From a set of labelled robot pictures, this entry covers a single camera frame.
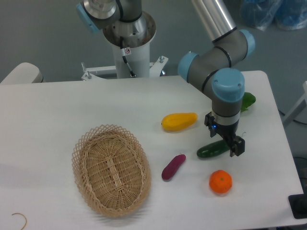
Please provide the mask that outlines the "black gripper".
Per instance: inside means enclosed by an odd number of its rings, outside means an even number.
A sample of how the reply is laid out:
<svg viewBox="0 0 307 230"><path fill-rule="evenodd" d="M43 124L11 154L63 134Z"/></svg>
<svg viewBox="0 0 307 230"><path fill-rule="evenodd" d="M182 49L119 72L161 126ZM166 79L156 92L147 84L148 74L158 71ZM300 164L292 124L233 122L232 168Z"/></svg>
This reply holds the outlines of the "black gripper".
<svg viewBox="0 0 307 230"><path fill-rule="evenodd" d="M240 156L245 152L245 140L236 135L239 120L231 124L223 125L222 121L217 121L217 118L219 116L214 116L212 113L208 113L205 116L204 124L210 131L210 137L219 134L229 144L230 157Z"/></svg>

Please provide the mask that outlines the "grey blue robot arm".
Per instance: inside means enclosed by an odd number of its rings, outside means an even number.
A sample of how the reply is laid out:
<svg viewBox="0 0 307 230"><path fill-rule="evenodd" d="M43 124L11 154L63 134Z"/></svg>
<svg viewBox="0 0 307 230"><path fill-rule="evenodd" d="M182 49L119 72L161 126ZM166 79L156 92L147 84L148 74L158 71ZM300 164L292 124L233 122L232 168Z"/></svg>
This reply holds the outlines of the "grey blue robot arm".
<svg viewBox="0 0 307 230"><path fill-rule="evenodd" d="M209 34L213 48L203 55L186 54L179 62L179 75L208 98L212 109L204 123L211 136L220 135L231 156L245 151L245 141L236 135L245 92L243 74L233 66L253 52L255 40L238 30L221 0L192 2ZM113 46L118 78L149 77L149 44L155 36L152 17L139 0L83 0L76 11L93 33L102 32Z"/></svg>

